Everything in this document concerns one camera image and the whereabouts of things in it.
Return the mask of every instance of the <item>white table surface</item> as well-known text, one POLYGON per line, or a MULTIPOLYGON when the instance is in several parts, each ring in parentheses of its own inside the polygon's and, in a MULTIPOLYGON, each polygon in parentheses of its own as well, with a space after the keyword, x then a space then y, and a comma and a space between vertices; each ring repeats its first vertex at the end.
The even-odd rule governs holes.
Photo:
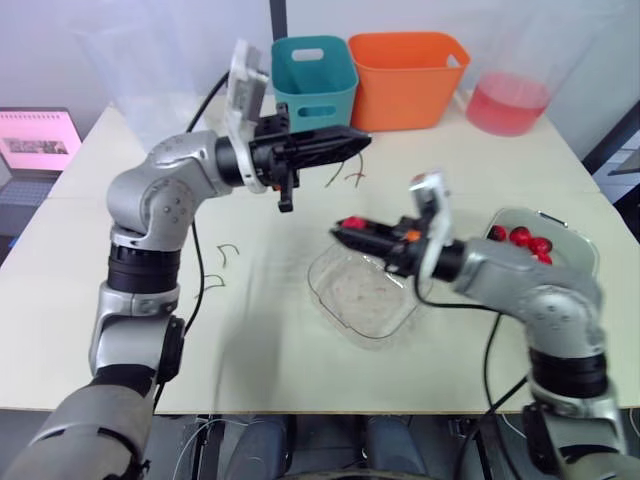
MULTIPOLYGON (((367 177, 357 190, 341 178, 324 188, 335 166, 302 172, 292 214, 278 213, 275 193, 245 189, 203 204, 197 219, 206 273, 223 276, 226 286, 205 294, 161 412, 485 410, 480 369, 491 314, 420 308, 391 342, 367 350, 326 320, 306 283, 335 220, 359 214, 393 222, 413 214, 407 183, 437 165, 452 190, 458 238, 482 234, 502 207, 525 206, 594 241, 610 374, 621 406, 640 404, 640 249, 546 119, 529 135, 501 139, 467 125, 454 108, 436 129, 374 135, 364 155, 367 177), (225 269, 215 248, 222 243, 240 250, 225 269)), ((87 351, 109 249, 104 194, 114 175, 143 157, 107 109, 2 266, 0 408, 55 408, 90 380, 87 351)), ((343 172, 351 170, 357 160, 343 172)), ((187 317, 198 283, 190 239, 179 281, 179 312, 187 317)), ((431 297, 459 299, 444 284, 431 297)), ((491 362, 496 395, 527 365, 522 327, 503 322, 491 362)), ((505 409, 529 399, 523 391, 505 409)))

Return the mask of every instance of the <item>teal plastic basket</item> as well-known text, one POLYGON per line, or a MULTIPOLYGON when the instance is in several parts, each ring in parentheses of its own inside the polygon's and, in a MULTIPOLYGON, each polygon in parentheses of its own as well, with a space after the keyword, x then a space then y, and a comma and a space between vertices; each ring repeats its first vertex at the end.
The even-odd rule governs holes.
POLYGON ((358 74, 344 40, 291 37, 271 47, 277 102, 289 107, 292 132, 349 125, 358 74))

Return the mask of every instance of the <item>orange plastic basket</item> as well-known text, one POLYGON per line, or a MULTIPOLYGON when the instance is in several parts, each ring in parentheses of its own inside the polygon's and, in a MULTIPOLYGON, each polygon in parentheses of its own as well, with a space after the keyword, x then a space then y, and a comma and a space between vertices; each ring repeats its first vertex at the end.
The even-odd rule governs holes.
POLYGON ((349 48, 360 77, 351 125, 369 132, 436 125, 471 61, 439 32, 362 33, 349 48))

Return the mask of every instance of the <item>laptop keyboard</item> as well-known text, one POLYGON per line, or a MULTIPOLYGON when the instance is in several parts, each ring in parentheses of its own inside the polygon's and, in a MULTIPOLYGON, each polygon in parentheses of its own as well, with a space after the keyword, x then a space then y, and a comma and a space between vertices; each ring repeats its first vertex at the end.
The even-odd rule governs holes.
POLYGON ((47 198, 53 183, 12 180, 0 192, 0 203, 38 207, 47 198))

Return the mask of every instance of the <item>plastic bowl with red fruit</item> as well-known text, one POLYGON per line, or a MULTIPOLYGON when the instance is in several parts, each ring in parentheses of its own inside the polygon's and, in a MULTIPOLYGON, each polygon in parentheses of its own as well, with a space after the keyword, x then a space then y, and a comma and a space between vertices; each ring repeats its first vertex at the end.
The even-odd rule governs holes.
POLYGON ((526 249, 541 263, 595 274, 598 251, 584 235, 543 212, 505 208, 491 221, 486 238, 526 249))

